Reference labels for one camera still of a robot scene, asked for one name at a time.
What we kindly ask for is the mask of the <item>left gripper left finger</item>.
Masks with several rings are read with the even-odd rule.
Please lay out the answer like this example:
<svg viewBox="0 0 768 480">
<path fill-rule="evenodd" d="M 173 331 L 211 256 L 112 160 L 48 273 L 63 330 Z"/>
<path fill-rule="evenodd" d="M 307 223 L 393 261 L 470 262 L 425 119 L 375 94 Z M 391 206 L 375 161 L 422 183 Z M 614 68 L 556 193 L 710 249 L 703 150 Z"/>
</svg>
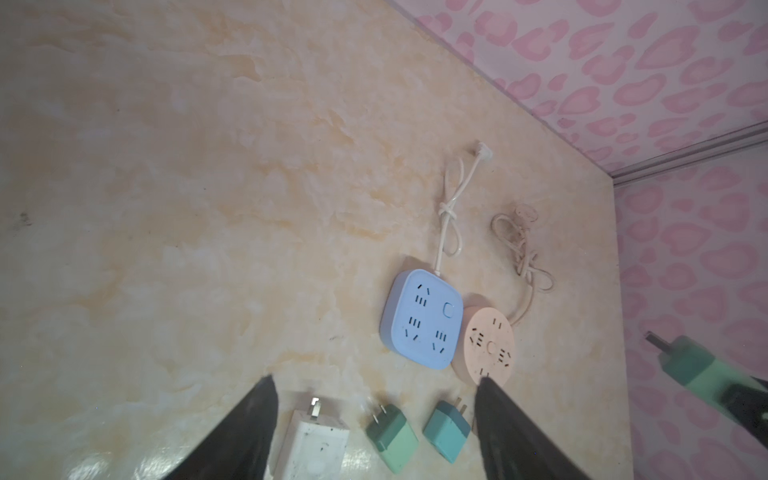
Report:
<svg viewBox="0 0 768 480">
<path fill-rule="evenodd" d="M 278 394 L 268 375 L 165 478 L 262 479 L 277 416 Z"/>
</svg>

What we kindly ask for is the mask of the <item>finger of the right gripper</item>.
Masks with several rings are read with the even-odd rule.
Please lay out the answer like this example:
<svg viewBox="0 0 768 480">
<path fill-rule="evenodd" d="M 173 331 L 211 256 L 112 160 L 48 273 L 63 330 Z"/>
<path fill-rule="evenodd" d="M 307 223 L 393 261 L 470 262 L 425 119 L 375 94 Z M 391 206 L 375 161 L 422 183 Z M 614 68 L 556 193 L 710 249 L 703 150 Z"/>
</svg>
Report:
<svg viewBox="0 0 768 480">
<path fill-rule="evenodd" d="M 758 387 L 731 384 L 721 403 L 735 422 L 744 427 L 764 448 L 767 447 L 767 381 L 753 377 Z"/>
</svg>

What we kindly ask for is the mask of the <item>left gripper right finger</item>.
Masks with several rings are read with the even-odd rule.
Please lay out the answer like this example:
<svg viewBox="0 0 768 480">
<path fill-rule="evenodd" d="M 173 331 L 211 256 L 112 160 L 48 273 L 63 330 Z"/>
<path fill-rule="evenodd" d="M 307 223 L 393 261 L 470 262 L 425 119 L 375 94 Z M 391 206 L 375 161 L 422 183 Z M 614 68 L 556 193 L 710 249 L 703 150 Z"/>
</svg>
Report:
<svg viewBox="0 0 768 480">
<path fill-rule="evenodd" d="M 476 391 L 475 423 L 488 479 L 589 478 L 488 377 Z"/>
</svg>

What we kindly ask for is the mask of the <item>teal charger plug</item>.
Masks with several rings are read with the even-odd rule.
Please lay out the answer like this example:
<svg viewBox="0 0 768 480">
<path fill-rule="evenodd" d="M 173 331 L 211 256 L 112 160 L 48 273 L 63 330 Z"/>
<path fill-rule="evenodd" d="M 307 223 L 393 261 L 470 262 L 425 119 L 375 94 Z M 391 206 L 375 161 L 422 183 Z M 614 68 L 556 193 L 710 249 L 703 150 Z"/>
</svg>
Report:
<svg viewBox="0 0 768 480">
<path fill-rule="evenodd" d="M 456 462 L 471 431 L 465 410 L 461 398 L 453 404 L 439 400 L 423 429 L 427 441 L 451 464 Z"/>
</svg>

